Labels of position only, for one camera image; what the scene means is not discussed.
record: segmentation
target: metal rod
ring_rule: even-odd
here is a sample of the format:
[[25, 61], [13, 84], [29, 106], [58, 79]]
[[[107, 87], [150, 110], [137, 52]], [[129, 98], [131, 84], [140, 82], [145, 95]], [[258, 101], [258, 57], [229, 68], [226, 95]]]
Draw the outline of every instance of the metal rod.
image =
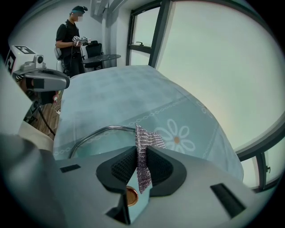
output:
[[71, 152], [70, 152], [70, 155], [69, 155], [69, 159], [70, 158], [73, 158], [74, 154], [75, 154], [75, 151], [76, 149], [82, 145], [83, 143], [85, 143], [88, 139], [90, 139], [91, 137], [93, 136], [96, 136], [98, 134], [101, 134], [107, 130], [111, 130], [111, 129], [117, 129], [117, 130], [125, 130], [125, 131], [132, 131], [132, 132], [135, 132], [135, 129], [134, 128], [131, 128], [131, 127], [126, 127], [126, 126], [106, 126], [106, 127], [103, 127], [95, 132], [92, 132], [91, 134], [85, 136], [83, 139], [79, 140], [71, 149]]

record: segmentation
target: window handle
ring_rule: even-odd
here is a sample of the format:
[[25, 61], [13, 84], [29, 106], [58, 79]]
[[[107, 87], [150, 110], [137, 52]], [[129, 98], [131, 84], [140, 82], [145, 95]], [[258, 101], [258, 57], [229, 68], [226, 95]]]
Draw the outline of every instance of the window handle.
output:
[[143, 46], [143, 43], [142, 43], [142, 42], [136, 42], [136, 43], [141, 43], [140, 46]]
[[270, 168], [270, 167], [268, 167], [268, 166], [266, 166], [266, 172], [268, 172], [268, 170], [269, 170], [269, 173], [270, 173], [271, 168]]

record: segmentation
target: office chair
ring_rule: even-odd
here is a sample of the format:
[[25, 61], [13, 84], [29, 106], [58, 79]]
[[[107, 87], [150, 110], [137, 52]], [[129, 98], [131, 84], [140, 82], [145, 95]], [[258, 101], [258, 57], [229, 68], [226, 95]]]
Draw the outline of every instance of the office chair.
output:
[[[102, 52], [102, 44], [98, 43], [97, 41], [92, 41], [91, 44], [86, 46], [86, 52], [88, 58], [104, 54]], [[96, 70], [97, 67], [101, 67], [101, 69], [103, 69], [103, 62], [85, 64], [85, 68], [94, 68], [94, 70]]]

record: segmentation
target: wooden floor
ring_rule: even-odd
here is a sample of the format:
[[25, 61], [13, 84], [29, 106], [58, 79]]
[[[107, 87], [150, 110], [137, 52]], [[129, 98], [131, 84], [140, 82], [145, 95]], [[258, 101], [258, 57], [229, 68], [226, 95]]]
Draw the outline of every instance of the wooden floor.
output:
[[[50, 128], [56, 133], [57, 131], [57, 125], [59, 121], [59, 114], [56, 113], [57, 110], [61, 108], [61, 97], [62, 97], [63, 91], [59, 94], [59, 99], [57, 104], [46, 104], [41, 107], [41, 111], [44, 115], [45, 120], [47, 121]], [[54, 135], [49, 131], [47, 128], [45, 122], [43, 121], [42, 117], [40, 116], [40, 113], [37, 111], [35, 113], [35, 118], [37, 118], [37, 121], [32, 122], [32, 126], [38, 129], [39, 131], [43, 132], [47, 136], [49, 136], [52, 140], [54, 139]]]

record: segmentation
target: black t-shirt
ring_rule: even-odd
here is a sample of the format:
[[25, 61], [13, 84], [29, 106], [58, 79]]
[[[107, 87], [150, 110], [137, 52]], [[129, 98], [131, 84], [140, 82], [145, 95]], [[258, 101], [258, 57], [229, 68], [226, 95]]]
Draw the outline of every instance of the black t-shirt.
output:
[[[66, 24], [61, 24], [57, 30], [57, 38], [56, 41], [62, 42], [72, 42], [74, 36], [79, 37], [79, 30], [76, 27], [75, 23], [72, 24], [69, 20], [66, 21]], [[72, 52], [80, 52], [80, 47], [68, 47], [61, 48], [62, 57], [66, 57]]]

